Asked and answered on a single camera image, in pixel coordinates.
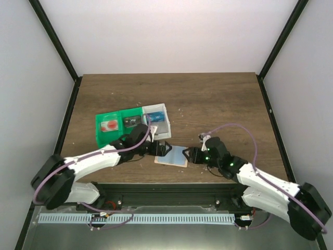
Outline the beige card holder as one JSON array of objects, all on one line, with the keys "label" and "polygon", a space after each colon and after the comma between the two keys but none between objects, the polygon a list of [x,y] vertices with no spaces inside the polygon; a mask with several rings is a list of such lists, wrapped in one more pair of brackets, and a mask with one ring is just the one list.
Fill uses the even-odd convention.
[{"label": "beige card holder", "polygon": [[186,147],[183,146],[172,146],[171,151],[165,156],[156,156],[154,163],[186,168],[188,160],[183,155],[183,150],[185,149]]}]

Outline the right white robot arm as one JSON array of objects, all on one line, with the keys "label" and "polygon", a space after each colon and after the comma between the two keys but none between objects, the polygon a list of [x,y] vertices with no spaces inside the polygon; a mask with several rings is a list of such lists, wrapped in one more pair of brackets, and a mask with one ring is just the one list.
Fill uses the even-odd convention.
[{"label": "right white robot arm", "polygon": [[301,237],[314,241],[325,233],[325,225],[332,212],[318,190],[309,183],[299,185],[268,174],[252,163],[232,155],[219,137],[205,136],[202,147],[182,151],[194,164],[216,168],[226,179],[243,186],[231,196],[232,206],[238,210],[246,206],[267,211],[288,223]]}]

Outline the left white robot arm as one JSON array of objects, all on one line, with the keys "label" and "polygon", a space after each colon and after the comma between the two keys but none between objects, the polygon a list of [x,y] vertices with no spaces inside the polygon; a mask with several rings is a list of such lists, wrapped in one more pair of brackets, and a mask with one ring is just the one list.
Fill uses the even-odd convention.
[{"label": "left white robot arm", "polygon": [[172,146],[157,140],[155,130],[155,126],[139,124],[131,133],[98,150],[67,158],[51,155],[31,181],[34,204],[55,209],[64,203],[79,202],[89,204],[94,210],[103,209],[106,197],[97,185],[79,180],[98,170],[128,163],[136,155],[168,155]]}]

